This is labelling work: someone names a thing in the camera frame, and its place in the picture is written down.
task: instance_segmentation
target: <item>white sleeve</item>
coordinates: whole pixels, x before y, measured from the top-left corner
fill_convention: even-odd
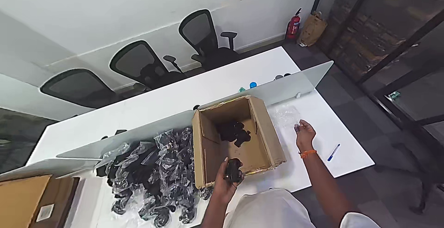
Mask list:
[[[339,228],[380,228],[371,218],[361,213],[347,213]]]

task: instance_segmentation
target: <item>fire extinguisher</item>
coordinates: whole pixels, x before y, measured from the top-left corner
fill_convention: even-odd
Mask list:
[[[285,33],[285,37],[287,39],[296,39],[296,33],[299,29],[299,24],[301,21],[301,18],[299,17],[299,13],[301,13],[301,10],[302,8],[300,8],[288,22],[287,32]]]

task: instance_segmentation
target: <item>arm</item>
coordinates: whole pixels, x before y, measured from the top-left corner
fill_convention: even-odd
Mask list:
[[[237,186],[240,184],[230,184],[228,181],[224,180],[227,164],[228,157],[222,162],[218,174],[216,175],[213,195],[211,195],[207,210],[203,216],[202,228],[222,228],[228,203],[236,192]]]
[[[313,127],[304,120],[295,125],[297,133],[296,145],[300,152],[313,150],[312,141],[316,132]],[[339,227],[344,215],[355,211],[354,206],[347,200],[347,197],[339,189],[335,178],[330,174],[324,162],[317,153],[308,154],[303,159],[308,172],[316,198],[321,204],[325,214],[328,215]]]

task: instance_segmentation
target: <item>orange wrist thread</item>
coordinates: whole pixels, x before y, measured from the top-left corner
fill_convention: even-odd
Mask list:
[[[299,154],[301,155],[301,159],[305,159],[308,156],[308,154],[312,154],[312,153],[317,153],[317,151],[316,150],[309,150],[309,151],[304,151]]]

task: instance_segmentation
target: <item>white wall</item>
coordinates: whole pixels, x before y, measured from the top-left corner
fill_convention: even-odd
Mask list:
[[[125,44],[146,40],[159,57],[173,55],[184,70],[200,66],[195,51],[180,37],[178,26],[191,12],[209,9],[216,31],[235,31],[235,49],[285,33],[292,15],[303,8],[302,22],[314,0],[0,0],[0,13],[45,40],[44,49],[20,47],[20,59],[49,74],[88,68],[111,88],[132,80],[109,69],[112,56]],[[26,38],[26,34],[17,35]],[[225,38],[220,46],[228,46]],[[17,47],[17,41],[8,42]],[[174,67],[165,63],[169,70]],[[40,79],[32,80],[38,84]]]
[[[42,94],[39,88],[2,74],[0,74],[0,108],[53,120],[65,120],[92,110]]]

